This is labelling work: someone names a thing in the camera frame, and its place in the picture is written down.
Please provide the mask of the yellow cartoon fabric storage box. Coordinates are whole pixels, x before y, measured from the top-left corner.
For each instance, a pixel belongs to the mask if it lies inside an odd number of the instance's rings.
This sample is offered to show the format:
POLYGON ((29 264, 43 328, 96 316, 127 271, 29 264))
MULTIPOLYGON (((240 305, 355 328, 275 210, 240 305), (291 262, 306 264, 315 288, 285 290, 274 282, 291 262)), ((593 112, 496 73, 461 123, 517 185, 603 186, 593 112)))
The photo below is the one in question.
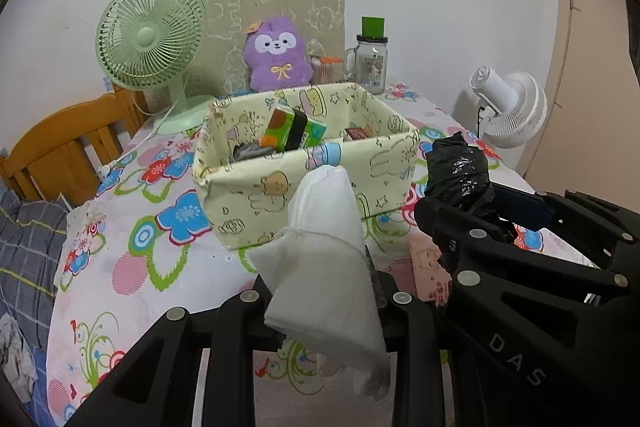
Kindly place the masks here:
POLYGON ((399 209, 418 160, 419 131, 356 83, 254 93, 210 103, 194 147, 192 176, 201 207, 224 246, 240 249, 286 225, 299 182, 323 165, 346 169, 361 217, 399 209), (234 161, 235 145, 257 141, 273 107, 288 106, 324 122, 314 147, 234 161), (343 140, 344 130, 369 128, 374 138, 343 140))

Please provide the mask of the grey plaid pillow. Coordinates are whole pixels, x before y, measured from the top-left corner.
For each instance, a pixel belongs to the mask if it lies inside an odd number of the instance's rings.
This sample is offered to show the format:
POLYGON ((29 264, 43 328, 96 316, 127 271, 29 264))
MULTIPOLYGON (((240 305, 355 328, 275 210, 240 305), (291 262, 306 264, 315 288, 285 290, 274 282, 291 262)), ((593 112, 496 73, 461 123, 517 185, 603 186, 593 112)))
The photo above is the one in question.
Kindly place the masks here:
POLYGON ((11 314, 29 346, 42 351, 48 347, 66 217, 59 200, 26 202, 12 190, 1 191, 1 312, 11 314))

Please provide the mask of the glass jar green lid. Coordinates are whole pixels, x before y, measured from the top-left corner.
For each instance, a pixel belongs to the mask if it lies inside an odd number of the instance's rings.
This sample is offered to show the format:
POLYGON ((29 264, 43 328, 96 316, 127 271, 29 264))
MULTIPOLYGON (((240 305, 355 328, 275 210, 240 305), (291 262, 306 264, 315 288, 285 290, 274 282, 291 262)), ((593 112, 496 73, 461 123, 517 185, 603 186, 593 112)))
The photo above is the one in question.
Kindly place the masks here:
POLYGON ((388 43, 384 18, 361 17, 361 31, 356 40, 357 45, 345 51, 345 78, 371 94, 382 94, 386 85, 388 43))

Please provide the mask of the wooden chair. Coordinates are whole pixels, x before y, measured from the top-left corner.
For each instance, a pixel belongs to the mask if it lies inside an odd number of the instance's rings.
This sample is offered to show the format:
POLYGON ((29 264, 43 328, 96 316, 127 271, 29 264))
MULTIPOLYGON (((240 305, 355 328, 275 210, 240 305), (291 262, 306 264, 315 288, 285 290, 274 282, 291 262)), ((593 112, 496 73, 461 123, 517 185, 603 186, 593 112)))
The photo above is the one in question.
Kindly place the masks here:
POLYGON ((1 179, 29 202, 63 195, 79 206, 92 199, 100 185, 85 146, 92 146, 101 166, 119 158, 116 126, 122 124, 135 135, 148 119, 147 109, 142 93, 119 87, 63 108, 38 122, 1 159, 1 179))

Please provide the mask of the green desk fan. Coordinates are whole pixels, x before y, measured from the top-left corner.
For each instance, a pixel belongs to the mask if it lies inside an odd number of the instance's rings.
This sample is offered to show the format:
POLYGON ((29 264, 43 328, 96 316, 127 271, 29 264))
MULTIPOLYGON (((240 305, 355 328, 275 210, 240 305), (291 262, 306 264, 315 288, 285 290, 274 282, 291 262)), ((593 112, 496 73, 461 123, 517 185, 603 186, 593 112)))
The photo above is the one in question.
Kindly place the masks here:
POLYGON ((170 105, 154 130, 200 127, 213 100, 186 94, 186 74, 204 36, 203 0, 112 0, 96 28, 96 58, 111 82, 131 92, 166 88, 170 105))

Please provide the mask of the pink cartoon packet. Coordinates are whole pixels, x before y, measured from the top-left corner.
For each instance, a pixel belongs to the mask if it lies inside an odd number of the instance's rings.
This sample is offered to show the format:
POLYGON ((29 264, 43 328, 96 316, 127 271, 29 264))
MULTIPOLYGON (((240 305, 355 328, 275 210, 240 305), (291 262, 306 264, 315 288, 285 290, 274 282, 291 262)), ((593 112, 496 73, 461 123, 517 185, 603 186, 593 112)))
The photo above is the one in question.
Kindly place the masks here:
POLYGON ((430 236, 416 232, 409 236, 409 251, 416 295, 436 306, 445 306, 450 293, 451 277, 439 263, 442 255, 439 248, 430 236))

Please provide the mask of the purple plush toy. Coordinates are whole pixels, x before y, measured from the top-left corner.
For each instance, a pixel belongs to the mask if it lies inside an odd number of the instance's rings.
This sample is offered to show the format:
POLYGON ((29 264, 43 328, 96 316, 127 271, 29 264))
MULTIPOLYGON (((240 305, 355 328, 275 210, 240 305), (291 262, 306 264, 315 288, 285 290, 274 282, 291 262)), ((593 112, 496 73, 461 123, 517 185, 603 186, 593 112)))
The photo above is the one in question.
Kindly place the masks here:
POLYGON ((248 31, 244 61, 254 92, 308 86, 312 67, 306 59, 305 41, 294 22, 276 16, 248 31))

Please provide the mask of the grey drawstring pouch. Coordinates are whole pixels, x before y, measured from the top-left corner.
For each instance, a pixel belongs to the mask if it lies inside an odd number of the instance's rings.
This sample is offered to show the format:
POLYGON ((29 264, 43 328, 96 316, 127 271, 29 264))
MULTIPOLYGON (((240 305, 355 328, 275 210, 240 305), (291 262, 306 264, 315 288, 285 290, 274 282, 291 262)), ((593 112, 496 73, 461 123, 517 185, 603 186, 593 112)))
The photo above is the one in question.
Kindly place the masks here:
POLYGON ((232 158, 234 161, 244 161, 258 157, 269 156, 276 150, 272 146, 261 146, 257 142, 241 143, 235 145, 232 158))

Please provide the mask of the white clip fan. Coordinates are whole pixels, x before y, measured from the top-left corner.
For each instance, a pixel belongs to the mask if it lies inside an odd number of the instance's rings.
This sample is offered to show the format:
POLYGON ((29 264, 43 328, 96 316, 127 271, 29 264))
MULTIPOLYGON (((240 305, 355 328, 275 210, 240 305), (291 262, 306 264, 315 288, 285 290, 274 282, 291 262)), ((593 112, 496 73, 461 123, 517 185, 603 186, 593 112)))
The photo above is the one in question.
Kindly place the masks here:
POLYGON ((546 120, 546 94, 528 72, 500 76, 483 65, 470 78, 470 87, 478 98, 477 135, 496 147, 526 144, 546 120))

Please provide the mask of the black plastic bag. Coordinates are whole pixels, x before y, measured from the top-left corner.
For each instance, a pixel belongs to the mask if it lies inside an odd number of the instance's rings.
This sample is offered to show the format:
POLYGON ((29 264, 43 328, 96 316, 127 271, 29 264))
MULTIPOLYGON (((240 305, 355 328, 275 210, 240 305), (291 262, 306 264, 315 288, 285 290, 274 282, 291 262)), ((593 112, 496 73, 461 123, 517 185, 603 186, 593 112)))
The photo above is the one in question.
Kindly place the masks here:
POLYGON ((487 158, 461 131, 435 140, 426 163, 425 197, 476 217, 488 217, 495 210, 487 158))

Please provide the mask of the floral tablecloth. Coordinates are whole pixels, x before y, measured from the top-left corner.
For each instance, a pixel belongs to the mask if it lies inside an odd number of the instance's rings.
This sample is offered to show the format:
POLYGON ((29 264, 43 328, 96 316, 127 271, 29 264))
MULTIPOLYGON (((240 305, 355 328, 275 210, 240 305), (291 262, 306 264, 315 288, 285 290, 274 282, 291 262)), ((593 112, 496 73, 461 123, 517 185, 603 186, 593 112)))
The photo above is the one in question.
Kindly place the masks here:
MULTIPOLYGON (((375 98, 413 124, 420 141, 404 205, 368 219, 360 215, 366 254, 416 292, 409 236, 420 232, 413 208, 426 189, 426 154, 459 125, 403 84, 375 98)), ((48 406, 56 425, 67 424, 160 314, 172 307, 213 309, 249 288, 260 277, 250 252, 288 224, 254 246, 221 243, 192 176, 200 130, 138 144, 116 162, 96 196, 68 216, 47 352, 48 406)), ((283 335, 274 355, 259 355, 257 379, 309 407, 329 395, 335 374, 320 375, 316 352, 283 335)))

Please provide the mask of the red small box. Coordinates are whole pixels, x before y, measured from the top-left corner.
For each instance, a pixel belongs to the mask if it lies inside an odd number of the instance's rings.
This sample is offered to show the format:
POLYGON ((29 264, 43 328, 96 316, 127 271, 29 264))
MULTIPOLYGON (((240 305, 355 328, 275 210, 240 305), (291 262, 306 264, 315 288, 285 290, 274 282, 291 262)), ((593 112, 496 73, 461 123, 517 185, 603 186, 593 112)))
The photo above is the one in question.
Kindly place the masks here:
POLYGON ((369 128, 352 127, 344 130, 345 142, 347 141, 359 141, 374 138, 375 134, 369 128))

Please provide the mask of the cartoon cardboard sheet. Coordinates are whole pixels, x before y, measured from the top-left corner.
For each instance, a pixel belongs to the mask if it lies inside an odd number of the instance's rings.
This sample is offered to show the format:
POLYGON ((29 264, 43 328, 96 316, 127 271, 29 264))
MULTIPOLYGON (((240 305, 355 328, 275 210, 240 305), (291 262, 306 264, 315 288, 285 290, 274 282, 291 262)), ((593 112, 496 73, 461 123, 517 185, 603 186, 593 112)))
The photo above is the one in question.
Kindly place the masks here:
POLYGON ((250 89, 243 58, 251 24, 286 16, 307 56, 338 57, 345 49, 345 0, 203 0, 206 14, 198 56, 186 75, 190 94, 226 96, 250 89))

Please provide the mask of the toothpick holder orange lid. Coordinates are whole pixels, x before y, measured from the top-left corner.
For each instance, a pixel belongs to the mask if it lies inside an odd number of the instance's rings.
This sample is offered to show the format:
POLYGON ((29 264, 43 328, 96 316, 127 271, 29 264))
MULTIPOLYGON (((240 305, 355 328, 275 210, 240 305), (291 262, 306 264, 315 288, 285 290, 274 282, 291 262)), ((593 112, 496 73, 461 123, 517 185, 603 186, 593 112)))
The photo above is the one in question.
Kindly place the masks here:
POLYGON ((337 83, 345 78, 341 57, 311 55, 310 64, 314 71, 311 78, 312 84, 337 83))

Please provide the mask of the colourful cartoon tissue pack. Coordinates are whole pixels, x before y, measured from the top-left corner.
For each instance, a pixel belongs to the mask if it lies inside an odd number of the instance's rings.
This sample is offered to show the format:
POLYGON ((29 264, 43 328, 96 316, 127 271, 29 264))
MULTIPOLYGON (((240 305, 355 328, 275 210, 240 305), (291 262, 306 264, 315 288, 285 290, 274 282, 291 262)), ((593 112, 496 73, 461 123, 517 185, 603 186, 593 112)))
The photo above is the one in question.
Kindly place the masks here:
POLYGON ((321 143, 328 126, 302 110, 283 105, 273 107, 271 117, 258 144, 276 152, 309 148, 321 143))

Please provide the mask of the white cloth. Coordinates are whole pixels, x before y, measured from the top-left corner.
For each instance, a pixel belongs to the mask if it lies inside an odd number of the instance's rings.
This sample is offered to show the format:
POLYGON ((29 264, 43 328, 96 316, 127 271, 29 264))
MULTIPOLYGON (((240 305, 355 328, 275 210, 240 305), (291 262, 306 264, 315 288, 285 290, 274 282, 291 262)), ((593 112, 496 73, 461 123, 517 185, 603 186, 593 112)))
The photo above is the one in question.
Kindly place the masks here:
POLYGON ((266 325, 316 352, 320 375, 349 367, 358 395, 385 398, 390 361, 347 171, 309 171, 286 227, 250 259, 271 294, 266 325))

